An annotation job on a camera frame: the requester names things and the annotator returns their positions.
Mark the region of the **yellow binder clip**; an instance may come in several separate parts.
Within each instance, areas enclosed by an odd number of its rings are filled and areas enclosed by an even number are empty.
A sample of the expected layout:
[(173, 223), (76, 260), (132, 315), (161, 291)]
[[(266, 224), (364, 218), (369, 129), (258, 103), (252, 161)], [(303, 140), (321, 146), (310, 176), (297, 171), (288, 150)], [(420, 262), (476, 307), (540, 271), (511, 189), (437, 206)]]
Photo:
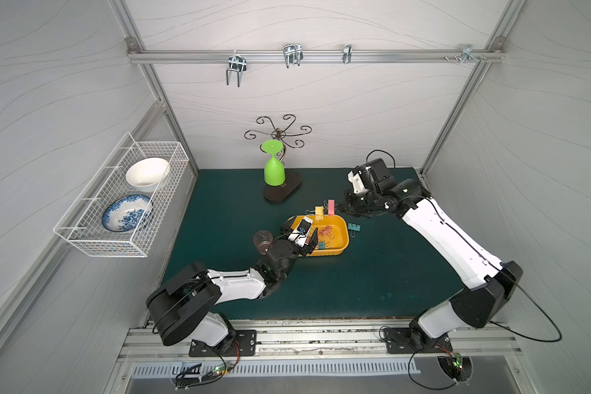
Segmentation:
[(323, 220), (324, 216), (324, 207), (323, 206), (316, 206), (315, 207), (315, 220), (321, 221)]

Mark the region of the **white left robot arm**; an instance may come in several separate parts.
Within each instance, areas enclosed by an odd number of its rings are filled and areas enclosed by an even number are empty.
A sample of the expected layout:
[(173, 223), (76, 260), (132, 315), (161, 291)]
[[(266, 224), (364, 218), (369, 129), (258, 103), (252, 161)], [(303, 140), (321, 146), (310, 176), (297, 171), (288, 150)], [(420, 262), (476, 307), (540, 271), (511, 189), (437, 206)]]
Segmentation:
[(270, 242), (266, 254), (245, 271), (221, 272), (202, 264), (186, 266), (147, 298), (153, 331), (164, 346), (191, 340), (220, 353), (230, 351), (236, 330), (224, 315), (214, 313), (213, 307), (233, 300), (269, 297), (287, 279), (296, 260), (311, 254), (317, 245), (316, 230), (295, 230)]

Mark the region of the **yellow plastic storage box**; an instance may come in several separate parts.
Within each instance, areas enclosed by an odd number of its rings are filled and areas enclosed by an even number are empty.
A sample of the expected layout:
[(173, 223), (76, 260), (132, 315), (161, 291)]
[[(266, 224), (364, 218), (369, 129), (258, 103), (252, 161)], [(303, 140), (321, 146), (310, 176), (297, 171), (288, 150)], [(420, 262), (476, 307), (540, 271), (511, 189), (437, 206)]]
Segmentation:
[(297, 229), (297, 226), (304, 218), (309, 218), (312, 221), (310, 233), (315, 229), (318, 230), (318, 245), (309, 257), (333, 256), (341, 254), (350, 243), (350, 236), (348, 234), (347, 223), (339, 215), (323, 215), (320, 220), (314, 214), (312, 215), (297, 215), (289, 218), (287, 223), (292, 230)]

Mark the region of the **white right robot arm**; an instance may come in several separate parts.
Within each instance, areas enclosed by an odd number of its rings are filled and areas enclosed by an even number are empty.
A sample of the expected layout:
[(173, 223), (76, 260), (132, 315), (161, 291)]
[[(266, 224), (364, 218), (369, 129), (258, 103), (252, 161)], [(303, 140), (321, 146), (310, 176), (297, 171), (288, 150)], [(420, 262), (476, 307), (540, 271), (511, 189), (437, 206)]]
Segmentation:
[(412, 179), (396, 182), (393, 177), (363, 181), (352, 172), (348, 179), (351, 188), (345, 192), (342, 211), (356, 216), (390, 213), (400, 218), (443, 256), (465, 285), (412, 320), (413, 348), (433, 346), (465, 325), (483, 328), (510, 300), (522, 268), (515, 262), (502, 262), (470, 238), (420, 183)]

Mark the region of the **teal binder clip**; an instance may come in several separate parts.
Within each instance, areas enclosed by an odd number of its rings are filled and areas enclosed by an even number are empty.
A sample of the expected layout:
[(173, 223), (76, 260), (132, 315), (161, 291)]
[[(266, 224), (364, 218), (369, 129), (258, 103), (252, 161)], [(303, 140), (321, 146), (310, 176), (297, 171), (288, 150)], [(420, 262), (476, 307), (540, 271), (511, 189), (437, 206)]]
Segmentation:
[(356, 235), (361, 231), (361, 226), (355, 223), (348, 223), (347, 231), (351, 238), (356, 237)]

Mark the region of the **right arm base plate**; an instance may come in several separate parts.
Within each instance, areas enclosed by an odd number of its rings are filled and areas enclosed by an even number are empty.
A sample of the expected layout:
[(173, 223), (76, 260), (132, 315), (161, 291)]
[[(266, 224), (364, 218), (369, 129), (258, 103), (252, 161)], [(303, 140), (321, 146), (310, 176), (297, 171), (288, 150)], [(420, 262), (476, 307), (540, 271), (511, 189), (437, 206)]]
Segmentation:
[(446, 334), (433, 339), (423, 336), (417, 329), (382, 326), (379, 328), (379, 338), (387, 353), (392, 355), (453, 353), (450, 338)]

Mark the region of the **pink binder clip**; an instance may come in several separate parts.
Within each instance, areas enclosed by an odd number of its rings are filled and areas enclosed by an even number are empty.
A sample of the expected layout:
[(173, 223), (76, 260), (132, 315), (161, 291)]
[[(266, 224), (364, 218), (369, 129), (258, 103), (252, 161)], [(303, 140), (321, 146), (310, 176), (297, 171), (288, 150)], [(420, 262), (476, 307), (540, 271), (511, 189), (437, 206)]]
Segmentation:
[(328, 207), (328, 216), (335, 215), (335, 200), (328, 200), (327, 207)]

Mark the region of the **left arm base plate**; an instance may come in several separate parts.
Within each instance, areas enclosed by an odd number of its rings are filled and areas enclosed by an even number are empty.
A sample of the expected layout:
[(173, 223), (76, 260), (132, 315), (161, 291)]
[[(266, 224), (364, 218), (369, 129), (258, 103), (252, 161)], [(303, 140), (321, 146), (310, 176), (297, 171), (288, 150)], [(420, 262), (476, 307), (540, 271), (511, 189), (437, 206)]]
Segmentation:
[(208, 346), (201, 341), (192, 341), (188, 356), (199, 357), (251, 357), (256, 353), (258, 332), (239, 330), (229, 333), (218, 345)]

